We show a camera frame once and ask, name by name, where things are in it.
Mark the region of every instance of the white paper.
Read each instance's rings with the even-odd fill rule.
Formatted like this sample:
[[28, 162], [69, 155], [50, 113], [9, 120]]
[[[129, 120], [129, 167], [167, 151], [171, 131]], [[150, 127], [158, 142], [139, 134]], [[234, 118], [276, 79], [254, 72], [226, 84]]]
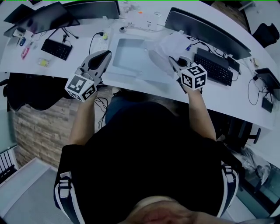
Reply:
[[168, 59], [171, 56], [175, 60], [178, 60], [190, 44], [191, 41], [183, 34], [174, 32], [156, 44], [155, 51], [164, 58]]
[[157, 30], [157, 15], [129, 11], [126, 19], [127, 25], [134, 28], [142, 28], [147, 30]]

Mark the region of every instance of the pink object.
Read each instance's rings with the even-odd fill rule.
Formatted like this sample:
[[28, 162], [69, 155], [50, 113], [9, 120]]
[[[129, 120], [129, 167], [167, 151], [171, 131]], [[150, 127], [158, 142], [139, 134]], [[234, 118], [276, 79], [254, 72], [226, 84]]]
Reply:
[[22, 58], [22, 59], [24, 59], [24, 58], [26, 57], [26, 55], [28, 54], [28, 52], [29, 52], [31, 46], [33, 45], [33, 43], [34, 43], [34, 42], [31, 41], [31, 42], [23, 49], [23, 51], [22, 51], [22, 53], [21, 53], [21, 58]]
[[30, 50], [30, 46], [27, 46], [23, 49], [22, 53], [21, 53], [21, 58], [24, 59], [27, 55], [27, 53], [29, 52]]

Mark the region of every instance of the small box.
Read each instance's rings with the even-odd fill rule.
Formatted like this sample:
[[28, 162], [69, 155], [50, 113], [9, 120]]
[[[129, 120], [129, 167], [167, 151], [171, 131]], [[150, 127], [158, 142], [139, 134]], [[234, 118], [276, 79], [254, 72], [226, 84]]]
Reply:
[[207, 71], [201, 66], [192, 63], [191, 67], [181, 70], [181, 82], [192, 90], [199, 89], [206, 84]]
[[92, 94], [97, 90], [96, 86], [99, 84], [99, 80], [89, 80], [81, 75], [70, 75], [65, 90], [71, 97], [74, 97], [82, 102], [85, 102]]

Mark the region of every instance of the computer monitor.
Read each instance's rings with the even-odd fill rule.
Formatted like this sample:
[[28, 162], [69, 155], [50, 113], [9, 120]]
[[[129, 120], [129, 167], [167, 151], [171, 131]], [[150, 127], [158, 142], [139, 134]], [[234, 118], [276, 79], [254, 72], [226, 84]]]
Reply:
[[280, 83], [269, 68], [256, 69], [257, 77], [262, 79], [267, 90], [280, 101]]
[[29, 1], [32, 5], [35, 5], [35, 4], [37, 4], [38, 2], [40, 2], [40, 1], [42, 1], [42, 0], [32, 0], [32, 1]]
[[119, 18], [118, 1], [73, 1], [63, 6], [77, 19]]
[[10, 29], [6, 30], [3, 35], [6, 37], [12, 37], [16, 30], [23, 32], [23, 33], [26, 31], [25, 29], [23, 29], [21, 27], [13, 26]]
[[172, 7], [165, 27], [176, 31], [183, 30], [189, 36], [198, 38], [226, 54], [232, 54], [236, 60], [251, 56], [250, 49], [234, 36], [215, 24], [184, 10]]
[[8, 15], [4, 22], [15, 24], [24, 17], [32, 14], [34, 11], [34, 9], [31, 9], [28, 6], [21, 4], [10, 15]]
[[30, 32], [37, 34], [48, 30], [80, 25], [60, 2], [52, 3], [34, 11], [16, 23]]

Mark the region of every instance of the hand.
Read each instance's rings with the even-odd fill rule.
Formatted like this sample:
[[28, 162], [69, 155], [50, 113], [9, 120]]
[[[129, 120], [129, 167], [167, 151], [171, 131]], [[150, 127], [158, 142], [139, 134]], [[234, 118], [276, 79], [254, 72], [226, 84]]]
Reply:
[[188, 87], [186, 87], [186, 86], [184, 86], [184, 85], [182, 85], [182, 86], [183, 86], [184, 90], [187, 92], [187, 94], [188, 94], [189, 96], [196, 95], [196, 94], [200, 94], [200, 90], [199, 90], [199, 89], [197, 89], [197, 90], [192, 90], [192, 89], [190, 89], [190, 88], [188, 88]]

